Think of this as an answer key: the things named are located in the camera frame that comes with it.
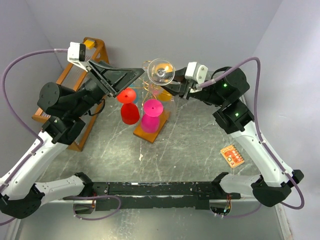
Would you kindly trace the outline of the yellow wine glass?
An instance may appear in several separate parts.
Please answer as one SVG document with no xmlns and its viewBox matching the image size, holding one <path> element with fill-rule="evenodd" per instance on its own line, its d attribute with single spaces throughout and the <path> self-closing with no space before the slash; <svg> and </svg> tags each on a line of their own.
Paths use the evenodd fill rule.
<svg viewBox="0 0 320 240">
<path fill-rule="evenodd" d="M 164 69 L 167 72 L 173 71 L 173 67 L 169 63 L 161 63 L 157 65 L 156 70 L 159 70 L 159 69 Z M 172 95 L 166 90 L 164 90 L 162 87 L 160 87 L 159 89 L 160 89 L 160 93 L 156 95 L 156 98 L 162 102 L 170 101 L 172 98 Z"/>
</svg>

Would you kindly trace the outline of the clear wine glass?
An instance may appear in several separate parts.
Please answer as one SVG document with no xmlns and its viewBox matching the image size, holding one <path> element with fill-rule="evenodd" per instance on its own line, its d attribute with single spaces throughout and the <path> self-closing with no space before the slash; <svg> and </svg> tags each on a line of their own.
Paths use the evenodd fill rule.
<svg viewBox="0 0 320 240">
<path fill-rule="evenodd" d="M 172 96 L 168 102 L 167 110 L 169 111 L 169 118 L 174 119 L 177 113 L 177 103 L 174 96 Z"/>
<path fill-rule="evenodd" d="M 170 84 L 175 77 L 175 71 L 173 64 L 165 58 L 152 60 L 146 69 L 148 79 L 158 86 Z"/>
</svg>

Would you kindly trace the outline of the red wine glass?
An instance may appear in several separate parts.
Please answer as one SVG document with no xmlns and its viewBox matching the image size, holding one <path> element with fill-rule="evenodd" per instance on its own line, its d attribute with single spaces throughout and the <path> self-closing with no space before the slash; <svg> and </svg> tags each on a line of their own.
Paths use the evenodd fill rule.
<svg viewBox="0 0 320 240">
<path fill-rule="evenodd" d="M 137 98 L 136 92 L 131 88 L 126 88 L 117 97 L 122 104 L 120 109 L 121 119 L 127 125 L 134 125 L 140 119 L 140 112 L 134 101 Z"/>
</svg>

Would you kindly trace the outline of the magenta wine glass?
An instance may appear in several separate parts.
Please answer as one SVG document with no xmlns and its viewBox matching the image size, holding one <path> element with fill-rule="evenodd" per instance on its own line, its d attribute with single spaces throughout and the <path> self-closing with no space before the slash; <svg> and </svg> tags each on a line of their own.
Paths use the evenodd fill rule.
<svg viewBox="0 0 320 240">
<path fill-rule="evenodd" d="M 160 125 L 160 115 L 163 113 L 163 104 L 156 99 L 149 99 L 143 105 L 141 128 L 146 133 L 155 133 Z"/>
</svg>

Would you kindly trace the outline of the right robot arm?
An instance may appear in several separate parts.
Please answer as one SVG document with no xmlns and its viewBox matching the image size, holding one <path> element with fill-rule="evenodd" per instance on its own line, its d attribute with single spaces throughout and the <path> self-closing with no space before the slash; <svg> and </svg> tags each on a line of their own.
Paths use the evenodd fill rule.
<svg viewBox="0 0 320 240">
<path fill-rule="evenodd" d="M 156 73 L 164 78 L 163 88 L 173 96 L 197 99 L 218 109 L 213 113 L 216 123 L 248 153 L 259 169 L 258 175 L 219 174 L 213 180 L 212 193 L 223 199 L 231 193 L 255 197 L 262 205 L 285 204 L 285 199 L 298 188 L 304 178 L 299 169 L 289 167 L 264 138 L 258 124 L 257 112 L 250 111 L 241 101 L 249 90 L 245 73 L 239 67 L 222 67 L 218 77 L 206 80 L 204 65 L 173 70 L 166 67 Z"/>
</svg>

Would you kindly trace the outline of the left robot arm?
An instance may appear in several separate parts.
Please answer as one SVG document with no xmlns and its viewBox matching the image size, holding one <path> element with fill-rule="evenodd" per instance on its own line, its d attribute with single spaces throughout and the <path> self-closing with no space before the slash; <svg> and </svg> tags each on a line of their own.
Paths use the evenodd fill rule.
<svg viewBox="0 0 320 240">
<path fill-rule="evenodd" d="M 88 74 L 78 90 L 49 82 L 39 94 L 38 106 L 49 115 L 36 140 L 10 170 L 0 187 L 0 210 L 16 219 L 24 219 L 41 206 L 62 198 L 89 199 L 94 192 L 92 180 L 84 173 L 69 178 L 38 182 L 52 160 L 71 145 L 82 132 L 82 116 L 106 96 L 116 97 L 143 73 L 142 68 L 118 68 L 105 62 L 74 61 Z"/>
</svg>

